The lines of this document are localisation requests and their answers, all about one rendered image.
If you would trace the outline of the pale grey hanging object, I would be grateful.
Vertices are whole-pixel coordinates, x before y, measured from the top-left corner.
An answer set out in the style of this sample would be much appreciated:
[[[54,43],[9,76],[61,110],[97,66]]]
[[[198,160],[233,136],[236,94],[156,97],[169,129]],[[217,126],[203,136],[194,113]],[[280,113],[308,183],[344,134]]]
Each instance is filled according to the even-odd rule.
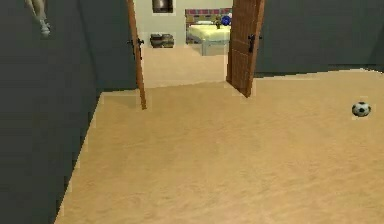
[[[50,24],[46,15],[46,0],[24,0],[31,10],[33,17],[40,24],[40,30],[43,37],[48,37],[51,33]]]

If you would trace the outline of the black and white football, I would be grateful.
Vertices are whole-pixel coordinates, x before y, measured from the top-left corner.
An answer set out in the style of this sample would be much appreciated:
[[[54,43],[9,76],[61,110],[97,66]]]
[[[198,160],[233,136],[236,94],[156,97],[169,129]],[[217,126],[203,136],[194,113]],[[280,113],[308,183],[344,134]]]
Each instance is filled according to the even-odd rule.
[[[352,114],[357,117],[368,116],[371,112],[371,106],[366,102],[357,102],[352,106]]]

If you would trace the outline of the dark striped low chest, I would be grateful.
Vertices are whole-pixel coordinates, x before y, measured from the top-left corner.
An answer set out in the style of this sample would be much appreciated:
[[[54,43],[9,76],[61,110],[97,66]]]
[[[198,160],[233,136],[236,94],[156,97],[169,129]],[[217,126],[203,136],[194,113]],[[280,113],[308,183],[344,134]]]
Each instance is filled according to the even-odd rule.
[[[151,34],[150,43],[153,48],[172,48],[174,37],[171,34]]]

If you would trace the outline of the dark framed wall picture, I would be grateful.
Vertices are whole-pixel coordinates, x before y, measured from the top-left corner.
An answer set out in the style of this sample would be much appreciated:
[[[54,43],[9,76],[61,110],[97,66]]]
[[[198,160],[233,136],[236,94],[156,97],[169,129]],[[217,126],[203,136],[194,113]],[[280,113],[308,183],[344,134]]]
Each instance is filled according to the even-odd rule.
[[[173,9],[173,0],[152,0],[154,13],[172,13]]]

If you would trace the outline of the brown wooden room door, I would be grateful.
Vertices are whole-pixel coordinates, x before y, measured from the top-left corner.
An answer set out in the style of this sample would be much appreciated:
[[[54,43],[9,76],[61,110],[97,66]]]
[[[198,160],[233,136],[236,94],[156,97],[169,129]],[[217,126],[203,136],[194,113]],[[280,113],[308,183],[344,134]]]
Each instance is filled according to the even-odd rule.
[[[259,39],[253,53],[248,52],[248,36],[260,35],[265,0],[233,0],[226,81],[245,97],[251,95]]]
[[[128,19],[129,19],[129,26],[131,30],[131,36],[134,41],[139,38],[137,26],[136,26],[136,18],[135,18],[135,10],[134,10],[134,2],[133,0],[126,0],[127,2],[127,12],[128,12]],[[146,105],[146,96],[145,96],[145,88],[144,88],[144,81],[143,81],[143,74],[142,74],[142,65],[139,56],[139,51],[136,51],[136,58],[135,58],[135,66],[136,66],[136,83],[139,89],[140,94],[140,101],[141,101],[141,108],[145,110],[147,108]]]

